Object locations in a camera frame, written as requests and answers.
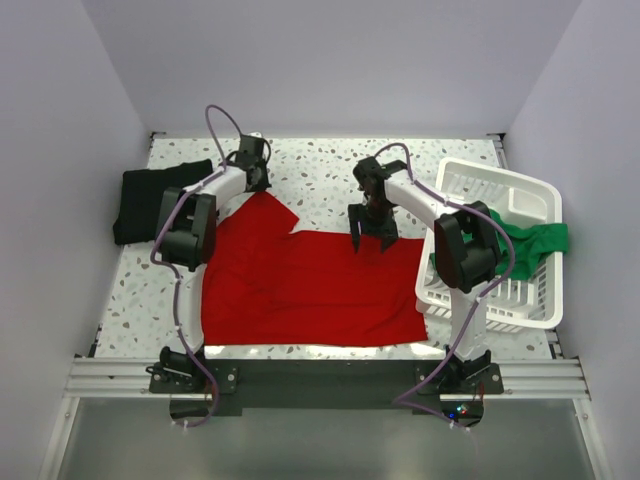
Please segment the red t shirt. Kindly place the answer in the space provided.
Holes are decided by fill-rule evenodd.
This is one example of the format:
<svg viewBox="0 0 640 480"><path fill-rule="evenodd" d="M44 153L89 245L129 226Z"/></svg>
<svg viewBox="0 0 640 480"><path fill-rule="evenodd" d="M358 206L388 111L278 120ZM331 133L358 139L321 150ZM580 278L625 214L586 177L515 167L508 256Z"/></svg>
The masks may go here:
<svg viewBox="0 0 640 480"><path fill-rule="evenodd" d="M419 239L382 251L364 237L298 231L298 217L268 193L222 221L203 280L207 346L308 344L379 347L424 341L415 283Z"/></svg>

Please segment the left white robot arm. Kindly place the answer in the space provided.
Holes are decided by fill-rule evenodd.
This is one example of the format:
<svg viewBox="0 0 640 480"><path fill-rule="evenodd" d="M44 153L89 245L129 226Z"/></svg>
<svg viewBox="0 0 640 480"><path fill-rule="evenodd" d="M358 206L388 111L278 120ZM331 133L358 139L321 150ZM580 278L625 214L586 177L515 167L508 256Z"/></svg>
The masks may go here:
<svg viewBox="0 0 640 480"><path fill-rule="evenodd" d="M271 146L261 134L242 134L238 148L210 175L163 193L150 261L174 275L173 329L178 351L189 357L204 346L202 289L216 247L219 209L240 195L271 187L270 157Z"/></svg>

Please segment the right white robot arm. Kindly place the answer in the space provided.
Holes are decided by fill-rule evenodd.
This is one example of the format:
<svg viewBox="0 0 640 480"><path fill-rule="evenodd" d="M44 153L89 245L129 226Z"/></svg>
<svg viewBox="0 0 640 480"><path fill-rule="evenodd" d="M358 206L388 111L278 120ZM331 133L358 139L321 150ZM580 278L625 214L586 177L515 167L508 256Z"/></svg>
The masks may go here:
<svg viewBox="0 0 640 480"><path fill-rule="evenodd" d="M502 260L499 237L508 235L490 216L486 204L462 204L411 178L407 163L381 164L374 157L359 161L353 175L364 201L348 206L353 248L363 235L377 238L385 251L398 239L393 209L402 207L424 223L434 242L437 276L450 289L451 340L445 369L448 386L469 392L481 380L475 363L489 358L486 315L489 292L508 277L497 276Z"/></svg>

